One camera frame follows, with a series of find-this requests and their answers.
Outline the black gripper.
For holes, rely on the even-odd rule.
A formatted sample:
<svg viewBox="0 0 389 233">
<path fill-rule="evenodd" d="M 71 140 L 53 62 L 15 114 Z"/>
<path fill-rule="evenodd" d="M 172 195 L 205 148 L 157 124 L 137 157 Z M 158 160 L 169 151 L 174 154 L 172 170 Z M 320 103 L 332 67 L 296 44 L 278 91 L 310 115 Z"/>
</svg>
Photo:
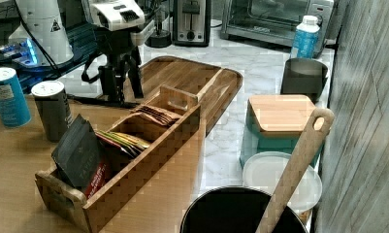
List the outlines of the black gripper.
<svg viewBox="0 0 389 233">
<path fill-rule="evenodd" d="M 135 98 L 143 98 L 144 93 L 141 85 L 140 64 L 141 58 L 138 47 L 132 42 L 131 35 L 134 29 L 121 29 L 110 31 L 98 27 L 94 29 L 94 36 L 98 50 L 105 55 L 112 55 L 119 60 L 124 60 L 128 66 L 128 78 Z M 107 101 L 122 102 L 123 92 L 116 76 L 115 68 L 111 65 L 98 68 L 103 96 Z"/>
</svg>

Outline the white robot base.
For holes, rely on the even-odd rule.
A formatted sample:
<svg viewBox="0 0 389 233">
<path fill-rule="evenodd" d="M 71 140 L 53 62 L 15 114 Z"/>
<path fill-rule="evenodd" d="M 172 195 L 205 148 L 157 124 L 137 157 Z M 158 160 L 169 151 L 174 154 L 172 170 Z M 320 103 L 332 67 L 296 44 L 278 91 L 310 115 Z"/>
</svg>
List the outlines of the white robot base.
<svg viewBox="0 0 389 233">
<path fill-rule="evenodd" d="M 28 51 L 16 60 L 18 63 L 28 68 L 49 66 L 42 50 L 57 66 L 74 57 L 57 0 L 16 0 L 16 7 L 21 24 L 9 41 L 27 43 Z"/>
</svg>

